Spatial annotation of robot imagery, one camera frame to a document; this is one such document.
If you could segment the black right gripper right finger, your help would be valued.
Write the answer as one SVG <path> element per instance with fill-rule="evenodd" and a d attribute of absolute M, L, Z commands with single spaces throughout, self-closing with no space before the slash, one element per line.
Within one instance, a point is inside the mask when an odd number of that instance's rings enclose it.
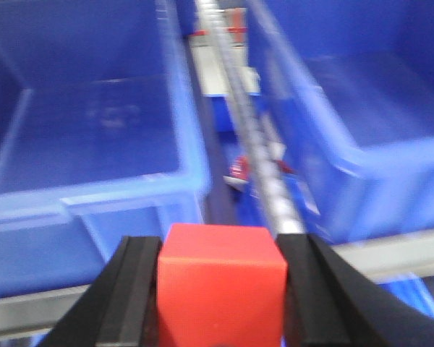
<path fill-rule="evenodd" d="M 434 319 L 367 279 L 320 237 L 280 234 L 286 346 L 434 346 Z"/>

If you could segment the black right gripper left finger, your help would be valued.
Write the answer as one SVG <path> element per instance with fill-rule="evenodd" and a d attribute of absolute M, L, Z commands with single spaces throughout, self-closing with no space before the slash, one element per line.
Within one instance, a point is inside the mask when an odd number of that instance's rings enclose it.
<path fill-rule="evenodd" d="M 157 236 L 126 236 L 42 346 L 157 346 Z"/>

